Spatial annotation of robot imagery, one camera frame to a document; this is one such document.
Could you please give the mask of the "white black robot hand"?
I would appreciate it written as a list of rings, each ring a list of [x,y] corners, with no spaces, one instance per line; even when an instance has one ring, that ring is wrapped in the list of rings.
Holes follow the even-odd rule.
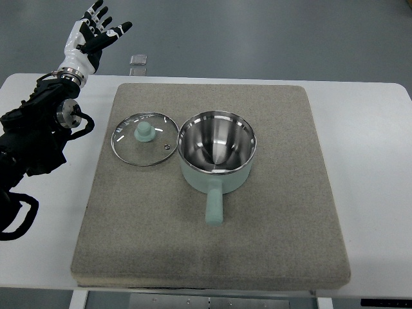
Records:
[[[129,21],[111,27],[112,17],[107,16],[108,7],[96,1],[80,20],[76,21],[64,47],[64,60],[59,69],[74,69],[87,77],[99,67],[103,49],[115,43],[133,24]]]

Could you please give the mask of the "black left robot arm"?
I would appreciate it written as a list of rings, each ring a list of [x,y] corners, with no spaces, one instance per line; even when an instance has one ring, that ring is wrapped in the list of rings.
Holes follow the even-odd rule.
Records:
[[[24,176],[49,174],[66,163],[63,149],[95,127],[76,98],[86,83],[73,68],[61,68],[37,80],[28,100],[1,117],[1,241],[25,235],[39,202],[12,192]]]

